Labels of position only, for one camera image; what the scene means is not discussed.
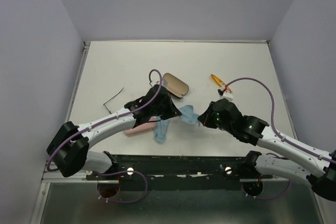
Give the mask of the light blue cleaning cloth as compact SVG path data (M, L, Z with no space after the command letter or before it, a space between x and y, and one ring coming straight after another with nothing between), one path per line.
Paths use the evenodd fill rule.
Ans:
M198 123L199 115L194 112L194 107L192 105L185 105L179 108L181 115L179 116L180 120L194 125Z

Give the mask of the black glasses case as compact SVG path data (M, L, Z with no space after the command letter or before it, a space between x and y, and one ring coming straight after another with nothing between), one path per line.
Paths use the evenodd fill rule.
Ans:
M182 99L189 91L189 86L170 73L165 73L162 77L162 86L177 99Z

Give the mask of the thin wire-frame glasses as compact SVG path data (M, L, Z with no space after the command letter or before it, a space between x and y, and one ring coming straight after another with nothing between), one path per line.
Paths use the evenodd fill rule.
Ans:
M112 114L111 110L108 108L108 103L111 102L114 98L116 98L122 91L124 90L124 87L114 96L112 96L109 100L103 103L103 107L107 110L109 114Z

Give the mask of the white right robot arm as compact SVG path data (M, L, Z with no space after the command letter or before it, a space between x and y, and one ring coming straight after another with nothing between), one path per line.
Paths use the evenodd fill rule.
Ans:
M257 174L273 175L301 182L318 196L335 201L335 152L323 151L293 138L281 135L266 121L242 115L227 99L211 102L198 121L205 127L220 129L240 142L259 146L281 155L281 158L259 154L243 162L242 173L249 178Z

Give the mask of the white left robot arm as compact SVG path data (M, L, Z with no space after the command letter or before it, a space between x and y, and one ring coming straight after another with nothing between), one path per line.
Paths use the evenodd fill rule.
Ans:
M146 95L126 103L124 107L94 122L75 125L64 123L46 149L48 163L54 163L63 177L70 177L85 168L98 172L104 179L116 175L116 161L109 152L90 149L99 142L126 130L150 122L181 116L165 87L154 85Z

